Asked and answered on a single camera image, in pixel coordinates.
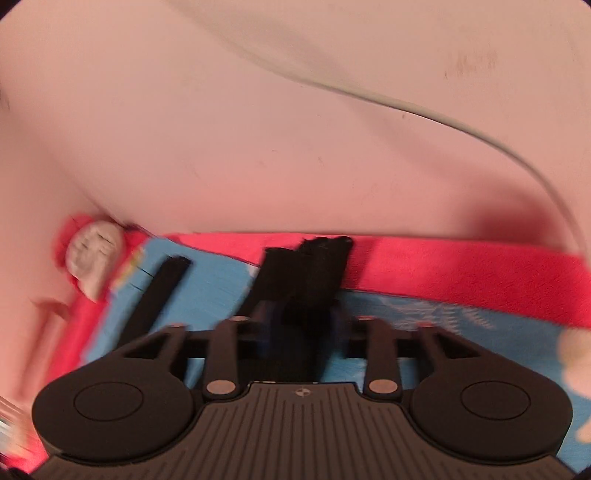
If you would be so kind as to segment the red bed sheet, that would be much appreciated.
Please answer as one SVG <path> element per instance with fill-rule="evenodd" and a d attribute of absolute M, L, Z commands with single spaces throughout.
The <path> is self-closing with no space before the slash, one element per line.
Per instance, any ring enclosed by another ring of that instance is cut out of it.
<path fill-rule="evenodd" d="M 271 247 L 291 249 L 298 233 L 124 235 L 123 256 L 98 302 L 76 295 L 49 364 L 53 380 L 111 350 L 157 268 L 190 259 L 156 326 L 211 328 L 235 313 Z M 353 315 L 411 330 L 436 325 L 559 383 L 572 426 L 560 459 L 590 463 L 590 270 L 577 256 L 498 242 L 358 236 L 342 301 Z"/>

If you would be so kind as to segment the rolled cream blanket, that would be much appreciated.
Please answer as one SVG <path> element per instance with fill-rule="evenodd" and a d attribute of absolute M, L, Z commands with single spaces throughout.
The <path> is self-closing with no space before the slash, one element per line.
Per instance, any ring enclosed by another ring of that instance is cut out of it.
<path fill-rule="evenodd" d="M 74 234 L 66 249 L 65 266 L 86 298 L 100 299 L 123 250 L 123 230 L 110 221 L 93 221 Z"/>

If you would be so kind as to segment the red crumpled cloth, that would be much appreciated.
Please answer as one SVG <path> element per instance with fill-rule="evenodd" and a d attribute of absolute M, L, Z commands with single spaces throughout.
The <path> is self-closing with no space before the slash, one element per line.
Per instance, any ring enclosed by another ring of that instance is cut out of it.
<path fill-rule="evenodd" d="M 69 282 L 73 285 L 73 287 L 76 290 L 79 289 L 78 281 L 71 273 L 68 273 L 66 269 L 67 249 L 70 243 L 72 242 L 74 236 L 84 227 L 89 226 L 95 221 L 95 217 L 84 213 L 70 215 L 57 232 L 52 243 L 52 260 L 54 265 L 60 271 L 66 273 Z"/>

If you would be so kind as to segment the black pants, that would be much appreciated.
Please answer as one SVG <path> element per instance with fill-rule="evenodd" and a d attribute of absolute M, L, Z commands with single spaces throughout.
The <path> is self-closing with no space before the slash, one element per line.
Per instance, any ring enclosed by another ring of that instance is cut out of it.
<path fill-rule="evenodd" d="M 259 302 L 273 302 L 270 347 L 259 366 L 242 360 L 240 387 L 255 381 L 311 383 L 320 381 L 332 355 L 332 306 L 338 301 L 353 239 L 315 237 L 294 249 L 270 247 L 249 292 L 232 316 L 252 315 Z M 164 262 L 132 310 L 115 348 L 147 336 L 181 278 L 188 260 Z"/>

